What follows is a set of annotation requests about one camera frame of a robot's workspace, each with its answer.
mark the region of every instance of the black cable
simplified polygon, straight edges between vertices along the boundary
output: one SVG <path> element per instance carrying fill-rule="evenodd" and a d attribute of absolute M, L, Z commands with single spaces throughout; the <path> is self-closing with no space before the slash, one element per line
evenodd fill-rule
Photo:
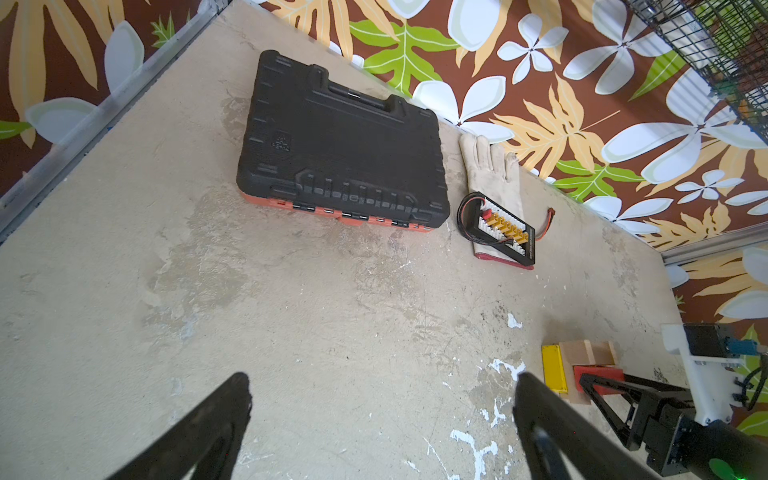
<path fill-rule="evenodd" d="M 464 225 L 464 209 L 467 207 L 469 202 L 473 200 L 480 200 L 485 201 L 485 196 L 483 194 L 480 194 L 479 192 L 472 192 L 466 197 L 464 197 L 464 200 L 458 205 L 458 209 L 456 209 L 456 226 L 458 228 L 458 232 L 464 237 L 465 239 L 469 240 L 470 242 L 475 242 L 480 245 L 503 245 L 504 243 L 509 243 L 514 241 L 514 238 L 508 238 L 506 240 L 494 240 L 494 241 L 488 241 L 483 240 L 482 238 L 475 237 L 471 233 L 467 231 L 466 225 Z"/>
<path fill-rule="evenodd" d="M 746 400 L 746 389 L 749 388 L 751 380 L 754 378 L 755 375 L 762 372 L 760 375 L 760 381 L 757 383 L 757 388 L 755 388 L 755 393 L 752 395 L 752 399 L 750 400 L 749 405 L 747 405 Z M 751 371 L 746 377 L 744 377 L 744 381 L 741 385 L 741 405 L 744 407 L 747 411 L 755 408 L 755 405 L 757 404 L 757 400 L 760 398 L 760 394 L 763 392 L 763 387 L 766 384 L 766 381 L 768 380 L 768 355 L 762 354 L 760 355 L 760 366 Z"/>

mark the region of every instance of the work glove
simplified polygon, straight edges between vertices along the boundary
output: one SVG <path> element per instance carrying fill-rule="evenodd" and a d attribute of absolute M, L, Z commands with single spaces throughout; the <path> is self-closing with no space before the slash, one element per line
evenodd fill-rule
<path fill-rule="evenodd" d="M 467 168 L 470 192 L 480 192 L 525 221 L 520 199 L 520 166 L 517 155 L 504 153 L 500 144 L 490 145 L 482 135 L 464 133 L 458 141 Z M 522 266 L 494 247 L 473 243 L 475 257 Z"/>

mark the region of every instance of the red block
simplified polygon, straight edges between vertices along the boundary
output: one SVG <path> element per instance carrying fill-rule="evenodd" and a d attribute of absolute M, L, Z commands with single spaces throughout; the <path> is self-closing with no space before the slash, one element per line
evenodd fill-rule
<path fill-rule="evenodd" d="M 611 380 L 624 381 L 624 370 L 618 369 L 613 366 L 574 366 L 574 377 L 576 378 L 576 390 L 583 392 L 579 380 L 582 373 L 591 373 Z M 607 389 L 603 386 L 594 386 L 594 391 L 600 395 L 620 395 L 621 392 L 617 392 L 613 389 Z"/>

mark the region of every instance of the wire cage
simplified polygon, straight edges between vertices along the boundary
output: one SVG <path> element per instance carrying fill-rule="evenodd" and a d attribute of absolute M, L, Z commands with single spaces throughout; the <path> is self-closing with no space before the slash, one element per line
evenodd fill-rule
<path fill-rule="evenodd" d="M 768 0 L 624 0 L 768 143 Z"/>

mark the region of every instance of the toolbox handle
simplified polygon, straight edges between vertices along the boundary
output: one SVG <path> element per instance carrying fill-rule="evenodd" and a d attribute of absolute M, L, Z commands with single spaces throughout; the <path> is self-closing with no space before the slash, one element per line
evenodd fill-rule
<path fill-rule="evenodd" d="M 398 95 L 390 95 L 386 100 L 379 100 L 362 92 L 352 90 L 343 85 L 328 80 L 328 70 L 319 66 L 312 65 L 310 70 L 310 84 L 317 91 L 328 91 L 331 94 L 338 95 L 346 100 L 373 107 L 384 111 L 392 117 L 405 117 L 406 109 L 403 105 L 405 100 Z"/>

